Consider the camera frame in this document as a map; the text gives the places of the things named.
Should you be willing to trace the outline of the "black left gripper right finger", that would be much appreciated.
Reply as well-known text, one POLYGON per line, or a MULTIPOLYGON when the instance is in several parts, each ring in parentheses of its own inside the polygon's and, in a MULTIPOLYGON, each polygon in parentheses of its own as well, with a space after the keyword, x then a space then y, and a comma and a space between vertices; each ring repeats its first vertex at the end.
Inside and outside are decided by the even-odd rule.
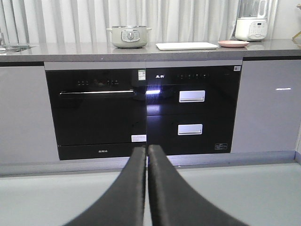
POLYGON ((159 145, 148 147, 148 190, 155 226, 240 226, 242 221, 196 192, 159 145))

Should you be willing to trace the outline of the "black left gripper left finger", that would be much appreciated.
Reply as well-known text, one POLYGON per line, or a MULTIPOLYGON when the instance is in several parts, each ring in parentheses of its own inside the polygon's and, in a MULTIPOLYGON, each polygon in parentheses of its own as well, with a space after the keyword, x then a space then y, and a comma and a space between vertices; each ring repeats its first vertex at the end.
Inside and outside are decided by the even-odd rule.
POLYGON ((133 148, 123 170, 89 208, 67 226, 142 226, 145 205, 146 149, 133 148))

